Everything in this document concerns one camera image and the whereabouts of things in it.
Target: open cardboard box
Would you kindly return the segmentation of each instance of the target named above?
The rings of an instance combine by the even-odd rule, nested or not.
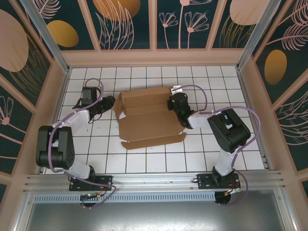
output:
[[[113,110],[119,123],[120,138],[126,149],[182,142],[186,133],[167,101],[172,87],[121,92]]]

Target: floral line drawing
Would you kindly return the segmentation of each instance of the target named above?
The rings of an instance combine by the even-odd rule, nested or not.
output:
[[[0,96],[0,125],[9,125],[12,128],[22,132],[22,133],[26,133],[25,131],[15,127],[14,125],[10,124],[10,117],[13,111],[13,106],[14,106],[14,100],[11,99],[10,97],[8,97],[7,101],[5,101],[3,96]],[[15,140],[11,137],[8,137],[4,134],[0,133],[0,136],[3,138],[6,138],[7,140],[13,141],[17,144],[22,144],[22,142]]]
[[[180,4],[182,6],[181,6],[180,24],[179,24],[179,49],[181,49],[181,26],[182,26],[182,16],[183,16],[184,6],[207,4],[210,3],[211,1],[212,0],[180,0]]]
[[[308,143],[308,91],[298,100],[280,106],[276,115],[288,145]]]
[[[176,26],[177,24],[179,24],[178,20],[176,20],[176,16],[173,13],[160,13],[159,14],[159,19],[164,27],[164,32],[165,32],[165,41],[166,41],[166,45],[167,45],[167,49],[169,49],[168,46],[168,40],[167,40],[167,34],[166,34],[166,28],[170,27],[170,26]]]
[[[127,45],[128,49],[131,49],[134,43],[134,25],[129,11],[123,9],[119,1],[118,10],[111,0],[106,0],[106,2],[110,11],[107,10],[103,0],[97,0],[100,11],[106,16],[101,17],[96,13],[101,26],[100,45],[104,50],[122,50]]]
[[[286,29],[282,38],[270,41],[266,45],[281,41],[282,47],[289,51],[299,51],[301,47],[305,46],[308,42],[308,0],[297,0],[292,14],[282,20],[278,26],[290,17],[294,24]]]
[[[208,30],[207,13],[195,13],[192,17],[192,12],[185,13],[185,23],[188,31],[187,48],[189,49],[189,39],[193,32]]]

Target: leaf illustration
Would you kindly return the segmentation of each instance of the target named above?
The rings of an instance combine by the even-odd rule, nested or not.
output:
[[[295,24],[301,26],[308,23],[308,0],[297,0],[293,13],[292,20]]]
[[[134,26],[128,10],[123,9],[119,1],[118,8],[111,0],[106,0],[106,3],[98,0],[97,3],[105,15],[101,17],[96,13],[101,25],[99,42],[102,49],[130,49],[134,41]]]
[[[61,7],[59,0],[34,0],[34,3],[42,18],[46,19],[52,19]]]

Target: purple cable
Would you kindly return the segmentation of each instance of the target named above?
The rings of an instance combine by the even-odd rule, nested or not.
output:
[[[205,108],[204,108],[203,110],[199,110],[199,111],[198,111],[199,114],[201,114],[201,115],[217,114],[217,113],[220,113],[220,112],[229,110],[229,109],[244,109],[244,110],[247,110],[247,111],[251,112],[252,114],[254,114],[254,116],[257,118],[257,121],[258,121],[258,131],[257,131],[257,133],[255,134],[255,136],[254,136],[249,142],[247,142],[244,146],[240,147],[240,148],[237,150],[237,152],[235,153],[234,158],[233,158],[233,160],[232,160],[232,163],[231,163],[231,167],[234,169],[234,171],[237,172],[238,174],[240,174],[240,175],[243,177],[243,179],[244,179],[244,181],[245,181],[245,184],[246,184],[246,191],[245,191],[244,197],[243,197],[240,201],[238,201],[238,202],[236,202],[236,203],[233,203],[233,204],[224,205],[224,206],[238,205],[238,204],[240,204],[241,202],[243,202],[243,201],[246,199],[246,197],[247,197],[247,194],[248,194],[248,182],[247,182],[246,177],[243,175],[243,173],[241,173],[240,171],[238,171],[238,170],[236,170],[236,169],[234,168],[234,163],[235,163],[235,160],[236,160],[236,158],[237,158],[237,156],[238,156],[238,153],[241,152],[245,147],[247,147],[248,145],[250,145],[253,141],[255,141],[255,140],[257,139],[257,137],[260,135],[260,132],[261,132],[261,121],[260,121],[260,118],[259,118],[259,116],[257,115],[257,113],[255,113],[254,110],[252,110],[252,109],[250,109],[250,108],[248,108],[248,107],[242,107],[242,106],[231,106],[231,107],[225,107],[225,108],[219,109],[219,110],[217,110],[217,111],[213,111],[213,112],[202,112],[202,111],[204,111],[204,110],[206,109],[206,107],[207,107],[207,97],[206,97],[205,91],[204,91],[201,87],[199,87],[199,86],[197,86],[197,85],[185,85],[185,86],[176,88],[176,89],[174,89],[174,90],[179,90],[179,89],[182,89],[182,88],[185,88],[185,87],[196,87],[196,88],[199,88],[199,89],[203,92],[203,94],[204,94],[204,96],[205,96]]]
[[[83,111],[83,110],[85,110],[85,109],[88,109],[88,108],[92,107],[93,105],[95,105],[98,101],[100,101],[100,100],[103,98],[103,92],[104,92],[103,83],[102,83],[99,79],[97,79],[97,78],[89,78],[89,79],[85,82],[85,87],[87,86],[87,83],[88,83],[90,80],[96,80],[96,81],[98,81],[98,82],[100,83],[100,85],[101,85],[101,94],[100,94],[100,96],[98,97],[98,99],[97,99],[94,103],[92,103],[92,104],[90,104],[90,105],[88,105],[88,106],[85,106],[85,107],[83,107],[83,108],[77,109],[76,111],[74,111],[74,112],[72,112],[71,114],[69,114],[68,116],[66,116],[64,119],[62,119],[62,120],[54,127],[54,129],[52,130],[52,132],[51,132],[51,134],[50,134],[50,138],[49,138],[49,142],[48,142],[48,164],[49,164],[49,168],[50,168],[51,171],[54,172],[54,173],[62,172],[62,170],[55,170],[55,169],[53,168],[53,166],[52,166],[52,160],[51,160],[52,139],[53,139],[53,136],[54,136],[56,130],[59,128],[59,126],[61,126],[61,124],[65,123],[67,120],[69,120],[75,113],[78,113],[78,112],[80,112],[80,111]],[[100,186],[100,187],[112,187],[112,188],[114,188],[114,190],[113,190],[104,200],[102,200],[102,201],[99,202],[99,203],[96,203],[96,204],[95,204],[94,206],[92,206],[92,207],[85,207],[84,204],[83,204],[83,202],[84,202],[84,200],[83,200],[82,203],[81,203],[82,206],[83,206],[83,208],[91,209],[91,208],[95,208],[95,207],[97,207],[97,206],[103,204],[103,203],[104,203],[106,200],[108,200],[109,197],[110,197],[112,194],[114,194],[115,191],[116,191],[116,186],[114,186],[114,185],[93,183],[93,182],[90,182],[90,181],[88,181],[88,180],[85,180],[85,179],[82,179],[82,178],[73,176],[73,175],[67,173],[66,171],[63,171],[63,172],[64,172],[64,174],[68,175],[69,177],[73,177],[73,178],[75,178],[75,179],[77,179],[77,180],[80,180],[80,181],[82,181],[82,182],[85,182],[85,183],[87,183],[87,184],[91,184],[91,185],[95,185],[95,186]]]

